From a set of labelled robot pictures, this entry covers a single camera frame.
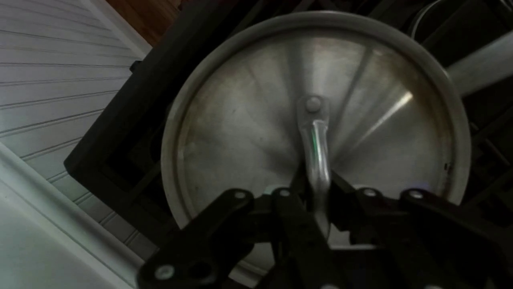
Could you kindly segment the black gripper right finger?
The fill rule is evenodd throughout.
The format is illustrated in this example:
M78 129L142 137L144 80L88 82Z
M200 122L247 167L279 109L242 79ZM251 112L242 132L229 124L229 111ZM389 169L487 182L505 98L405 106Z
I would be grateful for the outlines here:
M330 222L375 246L399 289L513 289L511 233L426 190L391 199L335 175Z

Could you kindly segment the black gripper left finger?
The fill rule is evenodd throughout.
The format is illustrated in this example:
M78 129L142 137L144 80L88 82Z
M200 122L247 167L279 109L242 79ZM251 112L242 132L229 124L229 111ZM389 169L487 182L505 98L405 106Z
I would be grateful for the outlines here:
M138 271L139 289L221 289L255 244L274 265L255 289L343 289L335 257L314 218L290 190L255 198L229 190Z

